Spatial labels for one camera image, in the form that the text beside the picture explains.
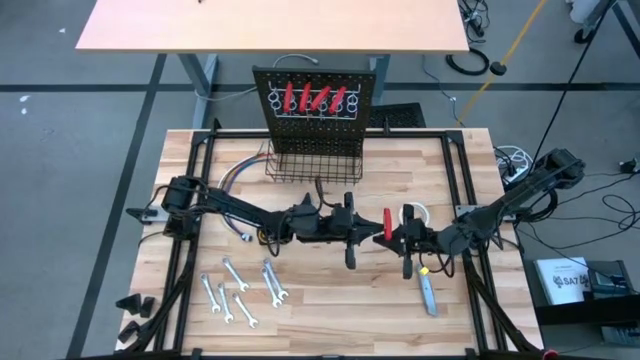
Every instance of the metal table leg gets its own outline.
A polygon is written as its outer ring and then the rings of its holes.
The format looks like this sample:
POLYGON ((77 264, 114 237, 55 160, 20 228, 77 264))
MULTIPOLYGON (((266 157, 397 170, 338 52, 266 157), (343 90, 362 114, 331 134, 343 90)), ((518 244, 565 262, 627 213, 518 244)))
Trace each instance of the metal table leg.
POLYGON ((376 71, 376 84, 373 87, 373 105, 382 105, 384 80, 387 78, 390 61, 391 55, 388 54, 369 56, 369 69, 376 71))
MULTIPOLYGON (((211 54, 207 58, 204 70, 196 54, 178 54, 184 70, 193 83, 196 93, 202 97, 211 97, 211 84, 215 81, 216 70, 218 68, 218 55, 211 54)), ((204 128, 207 117, 207 100, 198 98, 196 109, 193 114, 192 127, 194 129, 204 128)))

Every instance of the black metal frame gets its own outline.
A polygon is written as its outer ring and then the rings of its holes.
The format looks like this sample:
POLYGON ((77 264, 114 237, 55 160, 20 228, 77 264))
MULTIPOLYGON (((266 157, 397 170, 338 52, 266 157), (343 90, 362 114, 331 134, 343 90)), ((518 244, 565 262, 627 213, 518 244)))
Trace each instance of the black metal frame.
MULTIPOLYGON (((212 155, 213 155, 213 144, 215 142, 216 139, 238 139, 238 138, 243 138, 243 139, 262 139, 262 138, 269 138, 269 132, 267 130, 258 130, 258 131, 233 131, 233 130, 221 130, 220 129, 220 125, 219 123, 217 123, 217 121, 214 124, 213 129, 210 132, 195 132, 193 137, 192 137, 192 141, 191 141, 191 151, 189 154, 189 160, 188 160, 188 165, 187 165, 187 171, 186 174, 187 175, 191 175, 193 176, 193 174, 195 173, 195 163, 196 163, 196 159, 198 156, 198 150, 200 148, 200 146, 204 143, 206 143, 206 153, 205 153, 205 158, 204 158, 204 165, 203 165, 203 169, 201 172, 201 178, 205 181, 208 180, 209 178, 209 172, 211 169, 211 160, 212 160, 212 155)), ((445 171, 447 173, 447 178, 448 178, 448 182, 449 182, 449 190, 451 193, 451 202, 452 202, 452 207, 453 207, 453 211, 455 214, 455 209, 456 206, 461 205, 461 200, 460 200, 460 194, 459 194, 459 190, 458 190, 458 183, 457 183, 457 179, 456 179, 456 174, 455 174, 455 165, 454 165, 454 160, 452 157, 452 152, 451 152, 451 145, 455 145, 457 152, 458 152, 458 156, 459 156, 459 161, 460 161, 460 168, 462 170, 462 178, 464 180, 464 186, 465 186, 465 192, 466 192, 466 196, 467 199, 470 203, 470 205, 475 205, 476 204, 476 197, 475 197, 475 192, 474 192, 474 188, 473 188, 473 182, 472 182, 472 178, 471 178, 471 170, 469 168, 469 162, 468 162, 468 158, 467 158, 467 154, 466 154, 466 148, 464 145, 464 137, 463 137, 463 133, 462 131, 459 130, 452 130, 452 131, 430 131, 430 130, 383 130, 383 129, 368 129, 366 132, 366 136, 365 138, 419 138, 419 139, 439 139, 441 144, 442 144, 442 152, 443 152, 443 157, 444 157, 444 164, 445 164, 445 171)), ((196 255, 197 255, 197 250, 198 250, 198 238, 199 238, 199 230, 200 230, 200 223, 197 224, 197 231, 195 236, 191 239, 191 240, 184 240, 184 241, 189 241, 189 249, 188 249, 188 253, 187 253, 187 262, 186 264, 193 264, 195 263, 195 259, 196 259, 196 255)), ((168 295, 168 293, 171 291, 171 288, 173 287, 174 281, 175 281, 175 277, 176 277, 176 271, 177 271, 177 266, 178 266, 178 262, 180 259, 180 248, 182 245, 182 239, 174 239, 174 243, 173 243, 173 247, 171 249, 171 256, 169 258, 169 268, 168 268, 168 272, 167 272, 167 278, 165 281, 165 289, 164 289, 164 298, 166 298, 166 296, 168 295)), ((469 252, 469 250, 465 251, 462 255, 465 260, 470 260, 471 259, 471 253, 469 252)), ((486 252, 484 251, 480 251, 480 256, 479 256, 479 261, 480 261, 480 266, 482 268, 482 274, 483 274, 483 278, 484 278, 484 282, 487 285, 487 288, 489 289, 490 293, 492 296, 495 297, 495 285, 493 282, 493 276, 491 273, 491 266, 489 264, 489 259, 488 256, 486 254, 486 252)), ((467 267, 468 266, 473 266, 471 261, 463 261, 463 264, 465 266, 465 273, 467 272, 467 267)), ((178 359, 178 358, 183 358, 180 353, 182 351, 182 343, 183 343, 183 338, 184 338, 184 331, 185 331, 185 326, 186 326, 186 322, 187 322, 187 311, 188 311, 188 307, 189 307, 189 298, 190 298, 190 293, 191 293, 191 286, 192 286, 192 282, 193 282, 193 276, 190 276, 188 279, 188 282, 183 290, 183 292, 181 293, 181 300, 180 300, 180 308, 179 308, 179 313, 178 313, 178 319, 177 319, 177 323, 176 323, 176 332, 175 332, 175 336, 173 339, 173 344, 170 350, 168 351, 163 351, 164 350, 164 345, 166 343, 166 320, 162 323, 160 329, 158 330, 158 333, 156 335, 156 341, 154 343, 153 346, 153 350, 154 352, 162 352, 162 353, 157 353, 157 355, 162 356, 164 359, 178 359)), ((477 347, 479 351, 484 351, 484 350, 488 350, 488 344, 487 344, 487 339, 486 339, 486 334, 485 334, 485 329, 484 329, 484 320, 482 318, 482 312, 480 309, 480 302, 478 299, 478 293, 476 292, 475 288, 469 283, 468 279, 466 280, 467 282, 467 289, 469 292, 469 302, 470 302, 470 306, 471 306, 471 315, 473 317, 473 323, 474 323, 474 331, 476 333, 476 342, 477 342, 477 347)), ((495 315, 492 314, 492 318, 493 318, 493 324, 494 324, 494 331, 496 333, 496 343, 498 346, 498 350, 506 350, 506 341, 505 341, 505 336, 504 336, 504 331, 500 328, 500 326, 497 324, 496 319, 495 319, 495 315)), ((136 354, 136 355, 141 355, 142 357, 144 356, 148 356, 150 354, 148 353, 140 353, 140 354, 136 354)), ((467 349, 467 355, 460 355, 460 356, 421 356, 419 357, 420 359, 439 359, 439 360, 458 360, 458 359, 472 359, 474 358, 475 355, 475 351, 473 351, 472 349, 467 349)), ((210 359, 219 359, 219 356, 216 357, 207 357, 207 356, 200 356, 198 358, 201 359, 206 359, 206 358, 210 358, 210 359)), ((233 357, 234 359, 242 359, 245 357, 233 357)), ((258 357, 258 358, 270 358, 270 359, 274 359, 274 357, 258 357)), ((298 356, 291 356, 291 357, 277 357, 277 358, 281 358, 281 359, 318 359, 317 356, 313 356, 313 357, 298 357, 298 356)), ((342 359, 347 359, 349 357, 347 356, 341 356, 340 358, 342 359)), ((358 359, 366 359, 366 358, 374 358, 373 356, 358 356, 358 359)), ((411 359, 417 359, 418 357, 412 357, 412 356, 397 356, 397 357, 375 357, 377 360, 383 359, 383 358, 402 358, 402 359, 406 359, 406 360, 411 360, 411 359)))

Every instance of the wooden workbench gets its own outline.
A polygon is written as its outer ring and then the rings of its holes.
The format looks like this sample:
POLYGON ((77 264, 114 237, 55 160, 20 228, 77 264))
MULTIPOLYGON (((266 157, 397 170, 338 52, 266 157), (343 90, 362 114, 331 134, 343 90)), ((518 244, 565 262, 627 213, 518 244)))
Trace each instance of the wooden workbench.
MULTIPOLYGON (((488 204, 503 194, 489 132, 462 131, 478 202, 488 204)), ((191 130, 169 131, 156 187, 184 174, 191 136, 191 130)), ((217 184, 227 169, 254 154, 261 143, 255 139, 216 139, 209 183, 217 184)), ((364 147, 363 179, 355 186, 325 184, 329 202, 342 201, 345 191, 353 191, 360 215, 381 222, 382 209, 389 207, 395 227, 402 204, 419 201, 431 213, 431 227, 442 229, 450 223, 454 215, 439 140, 367 139, 364 147)), ((456 171, 463 189, 457 162, 456 171)), ((267 210, 286 209, 299 203, 306 192, 311 192, 317 201, 312 184, 274 183, 264 174, 262 165, 244 171, 232 189, 233 195, 267 210)), ((159 230, 162 225, 147 226, 143 235, 159 230)), ((515 241, 511 226, 504 225, 502 235, 515 241)), ((168 238, 154 236, 142 244, 138 254, 130 292, 155 296, 155 309, 162 297, 170 249, 168 238)), ((186 254, 186 244, 182 254, 186 254)), ((271 306, 271 296, 260 273, 267 256, 267 249, 256 241, 242 242, 223 227, 220 216, 204 216, 184 337, 185 353, 199 347, 205 354, 230 355, 455 355, 463 354, 466 347, 475 347, 459 257, 453 279, 442 273, 430 275, 439 313, 438 317, 431 317, 424 309, 418 278, 403 280, 402 260, 372 241, 356 247, 357 269, 353 271, 345 267, 342 243, 303 245, 294 241, 283 246, 280 256, 272 261, 291 296, 279 309, 271 306), (231 257, 241 276, 251 284, 246 293, 240 294, 260 321, 256 329, 249 328, 230 298, 238 286, 221 263, 225 255, 231 257), (209 274, 214 288, 224 281, 235 315, 232 324, 224 323, 223 314, 211 313, 199 279, 203 272, 209 274)), ((427 266, 439 267, 435 257, 424 258, 427 266)), ((541 347, 519 252, 508 244, 504 251, 492 246, 489 258, 500 304, 527 339, 541 347)), ((483 312, 489 343, 494 344, 489 313, 486 309, 483 312)), ((167 339, 173 339, 176 315, 174 306, 167 339)), ((132 319, 144 322, 126 313, 122 326, 132 319)))
POLYGON ((456 0, 98 0, 76 48, 448 54, 469 49, 456 0))

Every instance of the butcher block table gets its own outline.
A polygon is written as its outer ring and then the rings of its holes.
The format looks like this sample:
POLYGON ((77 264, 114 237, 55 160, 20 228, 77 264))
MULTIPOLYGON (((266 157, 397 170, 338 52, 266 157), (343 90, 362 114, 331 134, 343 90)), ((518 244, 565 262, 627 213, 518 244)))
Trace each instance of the butcher block table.
MULTIPOLYGON (((478 203, 489 204, 503 194, 489 132, 461 131, 478 203)), ((167 133, 154 188, 168 184, 174 176, 184 175, 192 135, 193 130, 167 133)), ((263 143, 266 149, 267 141, 216 139, 209 184, 217 185, 231 166, 255 154, 263 143)), ((458 187, 463 189, 455 151, 453 158, 458 187)), ((196 169, 200 166, 202 155, 196 169)), ((454 218, 442 147, 437 139, 366 139, 362 180, 356 185, 324 184, 324 191, 328 202, 341 202, 344 192, 352 191, 356 211, 372 221, 382 222, 383 208, 390 208, 394 227, 402 204, 410 201, 421 202, 428 208, 429 226, 436 230, 446 227, 454 218)), ((299 203, 307 192, 317 204, 313 184, 275 183, 265 175, 264 163, 242 172, 231 190, 232 195, 271 211, 299 203)), ((461 196, 464 204, 464 191, 461 196)), ((324 208, 321 214, 328 214, 328 210, 324 208)), ((163 226, 146 226, 143 236, 161 231, 163 226)), ((254 233, 242 224, 239 226, 254 233)), ((517 241, 511 225, 502 226, 502 236, 517 241)), ((156 297, 154 313, 162 298, 171 245, 169 238, 153 236, 145 240, 138 253, 130 293, 156 297)), ((186 242, 183 246, 184 257, 186 242)), ((305 245, 294 240, 283 245, 280 255, 272 258, 257 240, 243 242, 231 233, 223 226, 220 215, 204 215, 183 353, 201 348, 210 355, 463 355, 465 348, 477 348, 460 256, 456 257, 453 278, 443 273, 429 275, 438 308, 438 316, 433 317, 425 311, 418 277, 403 280, 402 259, 396 254, 368 239, 355 248, 357 269, 348 270, 344 250, 343 243, 305 245), (239 292, 238 284, 222 264, 225 256, 231 258, 241 277, 250 284, 247 292, 239 292), (271 258, 276 274, 290 294, 278 309, 271 305, 271 295, 260 272, 265 258, 271 258), (235 317, 231 324, 225 324, 224 311, 211 312, 201 273, 209 275, 219 303, 216 286, 224 282, 235 317), (240 293, 258 319, 255 329, 249 327, 231 299, 234 292, 240 293)), ((435 256, 423 258, 427 267, 440 267, 435 256)), ((492 245, 489 259, 500 305, 526 338, 542 347, 519 251, 509 244, 505 244, 504 251, 492 245)), ((495 348, 491 317, 484 303, 480 303, 489 346, 495 348)), ((167 326, 167 346, 175 334, 177 312, 175 305, 167 326)), ((141 324, 146 321, 125 312, 122 327, 131 320, 141 324)), ((118 343, 117 347, 132 341, 118 343)))

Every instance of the wrench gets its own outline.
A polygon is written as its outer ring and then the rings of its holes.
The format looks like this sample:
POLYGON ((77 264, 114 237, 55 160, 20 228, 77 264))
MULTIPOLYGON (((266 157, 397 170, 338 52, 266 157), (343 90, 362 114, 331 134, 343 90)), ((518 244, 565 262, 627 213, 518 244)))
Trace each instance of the wrench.
POLYGON ((253 316, 251 316, 251 313, 249 313, 249 310, 247 310, 247 307, 244 306, 242 299, 240 299, 240 295, 238 295, 238 293, 233 293, 231 297, 233 297, 233 300, 235 300, 238 303, 238 306, 240 306, 240 309, 242 309, 242 312, 247 317, 247 320, 249 320, 249 326, 251 326, 252 329, 255 329, 256 325, 258 325, 258 320, 256 320, 253 316))
POLYGON ((233 320, 233 314, 229 311, 229 304, 227 304, 227 297, 224 294, 224 284, 218 284, 218 291, 220 292, 220 297, 222 298, 222 307, 224 308, 224 322, 227 324, 233 320))
POLYGON ((276 296, 276 292, 273 291, 273 286, 271 286, 271 279, 269 279, 269 272, 267 271, 267 268, 262 268, 262 276, 264 277, 264 281, 267 282, 267 287, 271 292, 271 300, 273 301, 272 305, 277 309, 278 305, 282 305, 282 301, 278 299, 278 297, 276 296))
POLYGON ((264 259, 263 263, 264 263, 264 267, 269 272, 269 275, 271 275, 271 277, 273 278, 273 282, 276 285, 276 289, 278 289, 278 299, 284 301, 284 297, 289 296, 289 293, 282 289, 282 285, 280 285, 280 280, 278 280, 278 277, 276 276, 276 272, 273 271, 273 267, 271 266, 271 261, 269 259, 264 259))
POLYGON ((211 284, 209 284, 209 276, 207 274, 200 274, 200 280, 202 280, 202 284, 204 285, 205 290, 207 290, 207 294, 209 295, 209 300, 211 300, 211 312, 218 313, 220 312, 220 305, 216 302, 215 296, 213 296, 213 291, 211 291, 211 284))
POLYGON ((233 277, 236 279, 236 281, 240 285, 240 291, 242 292, 247 291, 247 289, 249 288, 249 284, 247 284, 242 280, 242 278, 240 278, 240 275, 238 275, 238 272, 236 272, 236 269, 234 269, 233 265, 231 265, 231 260, 228 257, 225 257, 222 259, 222 263, 224 264, 224 266, 227 267, 227 269, 229 269, 229 272, 231 272, 231 275, 233 275, 233 277))

